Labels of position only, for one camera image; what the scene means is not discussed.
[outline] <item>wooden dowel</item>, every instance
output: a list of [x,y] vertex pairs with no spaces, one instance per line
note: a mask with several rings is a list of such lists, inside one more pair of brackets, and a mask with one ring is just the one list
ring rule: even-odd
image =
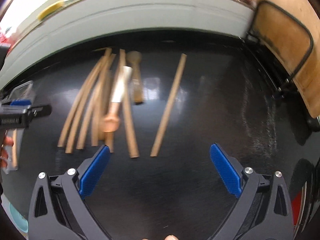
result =
[[110,57],[110,54],[112,52],[111,48],[106,48],[105,52],[104,52],[104,56],[106,56],[105,60],[107,61],[108,58]]
[[[115,75],[113,77],[113,84],[112,84],[112,88],[111,88],[111,92],[110,92],[110,100],[109,100],[109,105],[111,102],[111,97],[113,95],[113,92],[115,90],[116,87],[116,81],[118,79],[118,75],[119,75],[119,70],[120,70],[120,60],[118,63],[118,67],[116,69]],[[107,145],[110,149],[110,152],[113,153],[114,152],[114,148],[113,148],[113,139],[114,139],[114,132],[106,132],[105,133],[105,145]]]
[[[126,65],[124,51],[122,52],[120,51],[120,63],[121,63],[120,64],[121,66]],[[123,110],[123,116],[124,116],[124,128],[125,128],[125,134],[127,138],[129,155],[131,158],[137,158],[139,157],[139,151],[138,151],[136,134],[134,132],[127,82],[124,84],[124,98],[123,98],[122,110]]]
[[17,140],[17,132],[18,132],[17,129],[14,129],[14,130],[12,131],[12,140],[15,142],[15,143],[13,144],[13,146],[12,146],[12,151],[11,151],[11,153],[12,153],[12,156],[11,156],[11,158],[12,158],[12,167],[13,167],[13,168],[17,168],[17,167],[18,167],[18,146],[17,146],[18,140]]
[[98,84],[96,84],[94,91],[92,93],[92,96],[90,98],[87,110],[85,112],[85,116],[82,121],[81,129],[80,129],[80,133],[79,133],[79,138],[78,138],[78,142],[77,142],[77,146],[76,146],[77,149],[84,148],[85,138],[87,136],[87,131],[88,131],[88,127],[89,127],[89,123],[90,123],[90,119],[91,119],[91,115],[92,115],[92,111],[93,111],[93,106],[97,100],[99,88],[100,88],[100,86]]
[[61,135],[58,141],[58,147],[64,147],[65,146],[65,142],[66,142],[66,138],[68,135],[68,131],[71,125],[71,122],[73,120],[73,117],[76,113],[77,107],[79,105],[79,102],[82,98],[82,95],[84,93],[85,88],[87,87],[87,84],[89,82],[89,80],[92,78],[92,76],[96,75],[96,73],[99,71],[100,65],[101,65],[101,61],[102,61],[102,57],[100,58],[100,60],[96,63],[96,65],[94,66],[94,68],[91,70],[91,72],[89,73],[89,75],[87,76],[87,78],[85,79],[81,89],[79,90],[75,100],[73,101],[73,104],[71,106],[71,109],[69,111],[69,114],[67,116],[67,119],[63,125],[62,131],[61,131]]
[[105,133],[104,144],[109,147],[111,153],[113,153],[113,136],[114,136],[114,132]]
[[181,54],[180,62],[179,62],[178,68],[177,68],[176,75],[173,80],[173,84],[172,84],[171,91],[169,94],[168,102],[167,102],[167,105],[165,106],[165,110],[164,110],[163,116],[161,118],[159,129],[158,129],[158,132],[156,135],[156,139],[155,139],[155,142],[154,142],[152,150],[151,150],[151,154],[150,154],[151,157],[156,157],[159,153],[161,143],[162,143],[162,140],[164,137],[164,133],[165,133],[165,130],[167,128],[168,121],[170,118],[170,112],[172,110],[172,107],[173,107],[173,104],[174,104],[174,101],[175,101],[175,98],[177,95],[177,91],[179,89],[184,66],[186,64],[186,58],[187,58],[187,55]]
[[96,103],[94,104],[94,112],[92,117],[92,129],[91,129],[91,145],[92,146],[97,146],[99,144],[99,130],[101,130],[100,122],[102,119],[101,106],[102,106],[103,88],[106,82],[106,75],[109,71],[110,66],[113,63],[113,60],[115,59],[115,56],[116,56],[115,54],[112,54],[109,57],[105,66],[100,72],[99,81],[98,81],[100,89],[98,91]]
[[[102,101],[101,101],[101,109],[100,109],[100,119],[99,124],[102,121],[102,117],[107,113],[109,100],[110,100],[110,91],[111,91],[111,72],[108,71],[106,80],[104,83],[104,88],[102,89]],[[99,127],[99,140],[104,140],[105,133]]]
[[72,153],[73,143],[74,143],[75,138],[76,138],[76,132],[77,132],[77,129],[78,129],[78,125],[79,125],[79,122],[80,122],[80,119],[81,119],[81,115],[82,115],[83,109],[85,107],[85,103],[87,102],[87,98],[89,96],[91,88],[92,88],[93,84],[95,83],[101,68],[103,67],[102,64],[103,64],[103,62],[100,64],[100,67],[98,68],[98,71],[95,73],[95,75],[93,75],[91,77],[91,79],[88,81],[88,83],[87,83],[87,85],[85,87],[84,93],[82,95],[82,98],[80,100],[78,109],[77,109],[75,117],[73,119],[73,123],[72,123],[71,129],[70,129],[70,134],[69,134],[69,138],[68,138],[68,141],[67,141],[67,146],[66,146],[65,153]]
[[108,49],[108,48],[104,47],[104,48],[94,49],[93,51],[100,51],[100,50],[105,50],[105,49]]

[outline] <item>wooden spoon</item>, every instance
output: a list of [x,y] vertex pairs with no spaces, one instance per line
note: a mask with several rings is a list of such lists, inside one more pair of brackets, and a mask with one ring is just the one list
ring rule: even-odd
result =
[[143,88],[140,74],[140,62],[142,55],[138,51],[130,51],[127,53],[127,61],[132,66],[132,82],[133,82],[133,101],[136,104],[143,103]]
[[119,128],[120,119],[118,116],[119,107],[124,96],[124,85],[128,82],[132,72],[132,68],[123,66],[122,71],[119,71],[114,92],[112,94],[109,105],[108,114],[103,118],[102,130],[104,132],[114,132]]

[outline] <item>black metal frame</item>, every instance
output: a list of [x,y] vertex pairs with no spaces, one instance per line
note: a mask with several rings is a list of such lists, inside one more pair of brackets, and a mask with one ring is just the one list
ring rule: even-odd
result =
[[[300,22],[296,17],[294,17],[293,15],[291,15],[289,12],[287,12],[286,10],[284,10],[283,8],[279,7],[278,5],[276,5],[275,3],[268,1],[268,0],[261,0],[258,4],[257,7],[255,9],[255,13],[252,19],[252,22],[250,24],[249,30],[247,31],[247,34],[244,38],[244,44],[247,44],[249,41],[249,36],[256,38],[258,43],[260,43],[260,38],[257,35],[254,34],[254,29],[253,26],[255,24],[255,20],[257,18],[257,15],[259,13],[259,8],[263,5],[263,4],[269,4],[271,6],[273,6],[274,8],[276,8],[277,10],[279,10],[280,12],[282,12],[283,14],[287,15],[290,19],[292,19],[294,22],[296,22],[300,27],[302,27],[305,32],[308,34],[309,39],[310,39],[310,46],[308,48],[308,50],[306,51],[305,55],[303,56],[303,58],[301,59],[301,61],[298,63],[298,65],[296,66],[296,68],[294,69],[294,71],[290,74],[290,76],[277,88],[276,93],[280,93],[284,90],[284,88],[292,81],[292,79],[296,76],[296,74],[300,71],[300,69],[302,68],[302,66],[304,65],[304,63],[306,62],[306,60],[309,58],[312,50],[313,50],[313,46],[314,46],[314,41],[312,38],[312,35],[310,33],[310,31],[308,30],[308,28],[302,23]],[[270,77],[270,75],[268,74],[268,71],[263,67],[263,69],[265,70],[265,72],[267,73],[267,75]]]

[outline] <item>plastic packaging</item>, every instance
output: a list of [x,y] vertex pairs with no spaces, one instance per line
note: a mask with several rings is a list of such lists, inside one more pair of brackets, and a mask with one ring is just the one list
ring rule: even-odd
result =
[[[9,97],[4,99],[2,103],[12,101],[11,105],[25,105],[32,104],[35,100],[36,93],[32,89],[33,81],[28,81],[12,90]],[[4,149],[8,153],[7,167],[3,168],[5,174],[10,171],[16,171],[19,168],[20,148],[24,129],[7,130],[6,135],[12,137],[14,141],[13,147],[5,146]]]
[[19,213],[18,210],[10,203],[4,194],[1,195],[2,207],[7,213],[11,222],[15,225],[22,236],[28,240],[28,221]]

